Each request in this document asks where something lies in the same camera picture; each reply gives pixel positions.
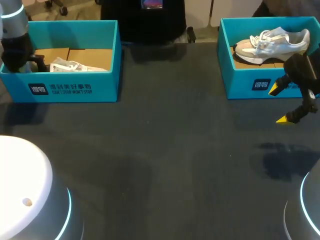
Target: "chair wheel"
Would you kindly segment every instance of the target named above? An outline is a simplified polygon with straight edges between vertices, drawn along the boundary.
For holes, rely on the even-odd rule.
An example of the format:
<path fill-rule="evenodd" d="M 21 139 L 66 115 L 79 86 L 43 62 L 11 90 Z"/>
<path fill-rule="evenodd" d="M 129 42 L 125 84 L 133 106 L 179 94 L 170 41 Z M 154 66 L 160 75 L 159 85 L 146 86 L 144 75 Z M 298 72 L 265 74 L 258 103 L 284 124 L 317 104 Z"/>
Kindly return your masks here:
<path fill-rule="evenodd" d="M 45 1 L 45 6 L 49 9 L 52 8 L 52 1 Z"/>
<path fill-rule="evenodd" d="M 66 8 L 65 6 L 60 7 L 59 11 L 62 16 L 68 15 L 68 8 Z"/>

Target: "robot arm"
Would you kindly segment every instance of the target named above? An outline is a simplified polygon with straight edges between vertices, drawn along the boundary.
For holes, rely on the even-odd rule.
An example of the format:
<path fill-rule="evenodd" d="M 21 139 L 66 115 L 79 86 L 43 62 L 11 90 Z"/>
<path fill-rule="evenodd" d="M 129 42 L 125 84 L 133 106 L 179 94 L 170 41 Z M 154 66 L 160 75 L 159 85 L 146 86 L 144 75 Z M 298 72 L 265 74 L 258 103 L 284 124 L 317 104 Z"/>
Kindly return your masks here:
<path fill-rule="evenodd" d="M 294 54 L 284 63 L 285 75 L 278 78 L 272 86 L 269 95 L 276 96 L 290 83 L 296 84 L 302 94 L 302 105 L 287 112 L 278 121 L 279 124 L 297 124 L 308 113 L 316 113 L 316 95 L 320 94 L 320 48 L 310 56 Z"/>
<path fill-rule="evenodd" d="M 0 0 L 3 46 L 2 61 L 12 73 L 19 73 L 29 61 L 37 63 L 39 72 L 45 72 L 43 59 L 35 51 L 28 34 L 29 24 L 22 0 Z"/>

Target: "black chair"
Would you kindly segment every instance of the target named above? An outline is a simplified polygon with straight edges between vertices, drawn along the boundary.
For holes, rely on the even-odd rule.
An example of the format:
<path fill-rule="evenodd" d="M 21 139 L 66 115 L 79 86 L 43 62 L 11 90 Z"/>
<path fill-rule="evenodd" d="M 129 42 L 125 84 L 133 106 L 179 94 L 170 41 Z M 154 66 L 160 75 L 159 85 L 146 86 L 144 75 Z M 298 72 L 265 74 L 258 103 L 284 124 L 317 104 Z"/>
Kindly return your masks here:
<path fill-rule="evenodd" d="M 64 6 L 64 4 L 60 0 L 49 0 L 45 1 L 45 6 L 50 9 L 53 6 L 53 3 L 60 7 L 59 12 L 62 16 L 68 15 L 68 9 Z"/>

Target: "display screen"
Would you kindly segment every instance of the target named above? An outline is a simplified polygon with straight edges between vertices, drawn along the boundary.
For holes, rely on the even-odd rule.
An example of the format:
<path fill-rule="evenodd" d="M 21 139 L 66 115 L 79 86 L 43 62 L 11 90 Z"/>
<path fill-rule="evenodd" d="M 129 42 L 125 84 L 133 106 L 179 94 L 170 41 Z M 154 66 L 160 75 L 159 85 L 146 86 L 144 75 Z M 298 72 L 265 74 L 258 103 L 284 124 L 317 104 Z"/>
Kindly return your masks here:
<path fill-rule="evenodd" d="M 143 9 L 162 9 L 164 0 L 141 0 Z"/>

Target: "shoe sole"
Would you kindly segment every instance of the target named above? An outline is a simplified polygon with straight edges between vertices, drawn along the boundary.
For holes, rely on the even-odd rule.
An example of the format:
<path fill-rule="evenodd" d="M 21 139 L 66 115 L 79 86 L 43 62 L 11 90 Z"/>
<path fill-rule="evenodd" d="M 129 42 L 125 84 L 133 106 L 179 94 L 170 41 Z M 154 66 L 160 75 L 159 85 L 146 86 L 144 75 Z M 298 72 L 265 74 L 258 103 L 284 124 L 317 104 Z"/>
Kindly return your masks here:
<path fill-rule="evenodd" d="M 306 52 L 306 50 L 301 50 L 298 52 L 290 52 L 290 53 L 285 53 L 285 54 L 279 54 L 279 55 L 273 55 L 273 56 L 269 56 L 269 57 L 264 57 L 264 58 L 253 58 L 253 57 L 247 57 L 247 56 L 241 56 L 238 53 L 235 53 L 239 58 L 241 58 L 242 60 L 245 60 L 248 63 L 251 64 L 256 64 L 256 65 L 261 65 L 264 63 L 265 60 L 268 59 L 279 59 L 281 61 L 287 61 L 293 54 L 301 54 L 303 55 Z"/>

